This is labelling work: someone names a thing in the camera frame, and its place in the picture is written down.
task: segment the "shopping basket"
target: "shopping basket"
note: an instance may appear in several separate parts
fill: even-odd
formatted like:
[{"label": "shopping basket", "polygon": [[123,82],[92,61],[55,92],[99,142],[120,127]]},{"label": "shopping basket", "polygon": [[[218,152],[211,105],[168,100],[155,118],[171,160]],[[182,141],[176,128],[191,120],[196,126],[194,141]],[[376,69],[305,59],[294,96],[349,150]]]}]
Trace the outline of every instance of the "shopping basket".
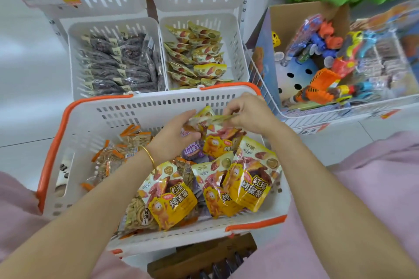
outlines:
[{"label": "shopping basket", "polygon": [[[216,114],[244,92],[260,95],[251,83],[228,83],[207,88],[146,93],[136,97],[104,96],[81,99],[65,110],[60,129],[45,160],[37,196],[39,208],[49,218],[62,214],[86,191],[80,186],[92,175],[92,156],[102,148],[106,139],[116,141],[123,129],[139,123],[142,128],[157,134],[171,118],[190,109],[210,105]],[[249,134],[263,142],[260,135]],[[68,182],[63,197],[55,196],[60,164],[68,165]],[[281,223],[290,203],[290,192],[281,175],[279,193],[275,184],[257,213],[244,213],[233,218],[218,218],[197,222],[166,232],[143,233],[122,240],[113,239],[108,250],[119,256],[178,247],[214,238],[243,233]]]}]

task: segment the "floor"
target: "floor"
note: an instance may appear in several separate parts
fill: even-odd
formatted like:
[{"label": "floor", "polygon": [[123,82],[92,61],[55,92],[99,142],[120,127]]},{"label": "floor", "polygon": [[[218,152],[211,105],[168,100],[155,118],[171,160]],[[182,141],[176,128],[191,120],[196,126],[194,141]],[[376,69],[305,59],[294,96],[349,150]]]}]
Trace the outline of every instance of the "floor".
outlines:
[{"label": "floor", "polygon": [[[62,112],[72,101],[68,54],[43,13],[20,0],[0,4],[13,10],[0,12],[0,170],[36,190]],[[331,165],[374,140],[418,130],[418,116],[419,107],[414,107],[385,120],[336,124],[302,139],[325,165]],[[257,245],[266,244],[279,230],[272,226],[254,231]],[[171,252],[125,260],[145,269],[147,262]]]}]

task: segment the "pink clothing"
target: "pink clothing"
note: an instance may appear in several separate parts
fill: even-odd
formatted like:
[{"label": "pink clothing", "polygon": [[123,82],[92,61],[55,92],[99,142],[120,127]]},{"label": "pink clothing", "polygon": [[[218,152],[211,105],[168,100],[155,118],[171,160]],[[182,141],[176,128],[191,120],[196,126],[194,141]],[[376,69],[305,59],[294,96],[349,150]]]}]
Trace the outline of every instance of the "pink clothing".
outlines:
[{"label": "pink clothing", "polygon": [[[339,165],[338,179],[397,236],[419,264],[419,134],[397,133],[376,141]],[[0,172],[0,262],[48,223],[33,193]],[[95,279],[150,279],[143,271],[104,252]],[[292,200],[276,239],[259,249],[231,276],[264,279],[326,279]]]}]

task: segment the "right hand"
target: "right hand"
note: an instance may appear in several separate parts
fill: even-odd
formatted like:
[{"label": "right hand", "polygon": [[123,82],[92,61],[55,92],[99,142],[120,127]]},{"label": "right hand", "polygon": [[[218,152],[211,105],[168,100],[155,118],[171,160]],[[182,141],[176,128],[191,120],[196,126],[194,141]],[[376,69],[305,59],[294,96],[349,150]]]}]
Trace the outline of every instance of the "right hand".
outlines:
[{"label": "right hand", "polygon": [[224,108],[223,115],[239,114],[225,122],[226,127],[243,127],[256,134],[267,137],[270,131],[281,123],[276,119],[262,96],[243,93],[230,101]]}]

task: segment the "gold bracelet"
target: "gold bracelet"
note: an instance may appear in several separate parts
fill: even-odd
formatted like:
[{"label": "gold bracelet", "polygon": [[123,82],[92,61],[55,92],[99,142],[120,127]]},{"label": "gold bracelet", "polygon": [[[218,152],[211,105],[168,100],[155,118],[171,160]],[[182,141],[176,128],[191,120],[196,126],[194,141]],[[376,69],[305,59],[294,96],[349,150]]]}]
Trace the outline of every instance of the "gold bracelet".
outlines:
[{"label": "gold bracelet", "polygon": [[155,163],[154,163],[154,159],[153,159],[153,157],[150,155],[150,152],[145,148],[145,147],[143,147],[143,146],[140,146],[141,148],[143,148],[144,150],[145,150],[145,152],[147,152],[147,155],[148,155],[148,157],[150,158],[150,160],[151,160],[151,163],[153,164],[153,168],[154,168],[154,173],[157,173],[157,167],[156,167],[156,165],[155,165]]}]

